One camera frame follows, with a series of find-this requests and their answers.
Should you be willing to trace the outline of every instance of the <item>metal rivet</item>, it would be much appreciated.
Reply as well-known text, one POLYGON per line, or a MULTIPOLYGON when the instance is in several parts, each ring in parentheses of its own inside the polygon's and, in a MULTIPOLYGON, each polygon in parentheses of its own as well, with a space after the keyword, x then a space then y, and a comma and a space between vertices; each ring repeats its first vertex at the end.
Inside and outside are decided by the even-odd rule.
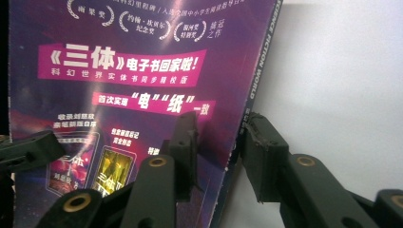
POLYGON ((391 200, 398 207, 403 208, 403 195, 395 195, 391 197, 391 200))
POLYGON ((66 212, 77 212, 86 208, 91 202, 91 196, 88 193, 82 193, 68 199, 63 205, 66 212))
POLYGON ((163 158, 155 158, 148 162, 148 164, 152 167, 160 167, 166 165, 166 159, 163 158))
POLYGON ((314 166, 315 165, 315 161, 308 157, 298 157, 297 162, 303 166, 314 166))

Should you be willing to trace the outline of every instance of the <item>white background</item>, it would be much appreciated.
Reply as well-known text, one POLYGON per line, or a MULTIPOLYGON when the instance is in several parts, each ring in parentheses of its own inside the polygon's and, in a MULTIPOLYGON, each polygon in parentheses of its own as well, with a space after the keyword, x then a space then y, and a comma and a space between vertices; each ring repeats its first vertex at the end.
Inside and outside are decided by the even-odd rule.
MULTIPOLYGON (((284 0, 254 111, 374 200, 403 189, 403 1, 284 0)), ((239 167, 220 228, 284 227, 239 167)))

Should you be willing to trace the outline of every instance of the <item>black plastic arm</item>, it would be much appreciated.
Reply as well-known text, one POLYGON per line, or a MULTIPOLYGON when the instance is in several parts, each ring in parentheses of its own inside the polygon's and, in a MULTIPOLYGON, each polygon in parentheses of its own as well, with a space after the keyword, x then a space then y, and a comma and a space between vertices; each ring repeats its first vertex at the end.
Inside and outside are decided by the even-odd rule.
POLYGON ((38 132, 26 139, 0 145, 0 172, 29 170, 53 162, 65 154, 65 149, 52 131, 38 132))
POLYGON ((402 190, 382 190, 375 202, 348 192, 317 158, 290 154, 260 114, 250 115, 241 146, 257 200, 280 202, 286 227, 403 227, 402 190))

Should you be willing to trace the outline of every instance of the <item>pink banner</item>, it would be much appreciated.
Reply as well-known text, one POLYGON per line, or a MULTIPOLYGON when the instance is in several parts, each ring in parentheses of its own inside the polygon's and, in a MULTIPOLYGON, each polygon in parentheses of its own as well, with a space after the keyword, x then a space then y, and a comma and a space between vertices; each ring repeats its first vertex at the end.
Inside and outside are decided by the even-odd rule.
POLYGON ((92 104, 175 116, 188 111, 196 111, 200 117, 209 120, 213 114, 216 102, 195 101, 195 96, 183 94, 133 93, 130 97, 94 92, 92 94, 92 104))
POLYGON ((195 86, 206 50, 175 55, 118 53, 111 47, 39 47, 38 78, 130 86, 195 86))

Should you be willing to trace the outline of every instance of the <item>purple book cover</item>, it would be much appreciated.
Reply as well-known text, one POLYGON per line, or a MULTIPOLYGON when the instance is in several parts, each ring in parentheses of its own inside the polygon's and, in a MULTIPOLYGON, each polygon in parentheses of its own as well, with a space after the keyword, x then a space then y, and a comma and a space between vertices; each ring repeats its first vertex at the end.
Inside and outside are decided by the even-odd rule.
POLYGON ((280 1, 12 0, 10 132, 50 129, 67 154, 16 175, 15 227, 63 194, 136 180, 177 117, 198 115, 198 185, 178 227, 209 227, 280 1))

